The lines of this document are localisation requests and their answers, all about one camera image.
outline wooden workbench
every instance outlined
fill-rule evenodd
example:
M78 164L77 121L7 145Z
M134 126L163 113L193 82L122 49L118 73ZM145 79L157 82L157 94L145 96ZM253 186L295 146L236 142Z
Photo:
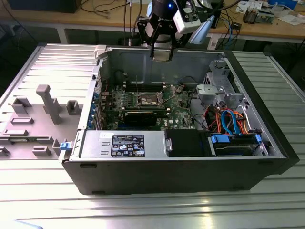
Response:
M95 4L105 4L112 0L95 0ZM100 7L100 10L109 9L115 6L123 5L122 0L114 2L109 6ZM83 6L87 10L92 10L90 2ZM139 4L132 5L132 24L139 12ZM240 37L249 40L270 40L270 41L283 41L283 42L300 42L305 37L305 25L299 24L297 26L290 25L279 19L274 19L272 24L246 24L243 23L243 14L236 14L236 7L228 10L229 15L235 22L241 23L242 28ZM85 12L78 9L74 14L58 13L58 12L43 12L43 11L29 11L29 10L10 10L11 13L24 25L54 27L58 29L59 36L62 42L67 42L64 36L64 29L88 29L88 30L106 30L106 31L122 31L123 30L123 10L120 7L109 11L109 18L99 16L95 13ZM297 6L295 10L305 11L305 7ZM142 16L146 15L147 5L142 5ZM2 8L0 9L1 24L16 24L11 16ZM129 6L126 12L126 27L129 27ZM210 36L218 34L219 38L222 34L227 33L227 29L222 21L219 22L216 29L209 31Z

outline table leg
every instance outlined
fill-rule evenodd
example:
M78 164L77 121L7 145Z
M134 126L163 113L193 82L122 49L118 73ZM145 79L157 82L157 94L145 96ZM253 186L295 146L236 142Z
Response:
M14 37L16 34L15 34L15 31L14 31L14 25L5 25L5 24L2 24L1 27L4 29L4 31L11 37Z
M57 28L58 36L62 44L68 44L69 39L64 28Z
M209 45L208 45L207 49L215 50L215 48L217 46L217 43L218 43L218 40L221 38L221 35L222 34L220 34L220 33L211 34L211 38L210 38Z

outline metal table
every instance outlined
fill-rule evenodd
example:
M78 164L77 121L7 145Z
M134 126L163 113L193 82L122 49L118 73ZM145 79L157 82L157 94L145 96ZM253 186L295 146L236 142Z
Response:
M46 80L42 78L44 69L35 70L38 63L45 63L45 68L73 66L61 72L64 75L60 77L54 76L56 71L51 71L53 78L48 78L53 79L49 83L54 86L60 87L62 81L66 81L65 87L70 87L60 91L62 102L69 98L71 90L82 90L80 85L86 90L85 75L95 65L93 50L94 46L85 45L38 47L0 99L1 126L9 119L12 109L8 101L18 88L27 85L29 88L24 91L31 97L31 89L35 91L35 87L31 88L29 82L24 84L25 81ZM84 196L58 160L0 160L2 218L20 219L45 229L69 226L74 229L305 227L304 94L272 58L262 53L234 53L298 153L301 160L296 166L282 175L267 177L250 191ZM51 60L63 57L71 60ZM92 69L81 71L75 66L91 66ZM83 80L80 88L73 88L77 84L76 75Z

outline blue latch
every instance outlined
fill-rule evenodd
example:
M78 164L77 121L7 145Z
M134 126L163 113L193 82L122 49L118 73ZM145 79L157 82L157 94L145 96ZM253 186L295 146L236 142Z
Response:
M212 143L229 143L230 139L227 135L212 135L211 137Z
M260 135L255 135L255 138L256 138L258 143L262 142L262 138L260 137Z
M60 146L61 150L71 150L72 149L72 142L63 142Z

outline floor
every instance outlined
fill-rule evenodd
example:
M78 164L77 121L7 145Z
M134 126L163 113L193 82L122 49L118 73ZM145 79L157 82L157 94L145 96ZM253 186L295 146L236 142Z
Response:
M38 27L27 27L26 29L38 42L60 42L55 29ZM3 94L37 45L23 28L16 26L14 30L16 32L14 37L10 37L6 34L0 39L0 94ZM76 44L120 45L123 41L123 34L121 32L68 30L67 33L70 42ZM187 48L206 48L207 44L208 38L206 39L206 42L200 46L188 45ZM295 56L295 51L298 46L276 42L247 41L245 43L244 41L238 41L236 45L231 45L227 48L251 52L269 52L281 66L287 70L290 67L289 63L291 60L295 61L293 57ZM302 57L298 57L297 64L289 71L289 75L302 90L305 90L304 61L305 55L303 53Z

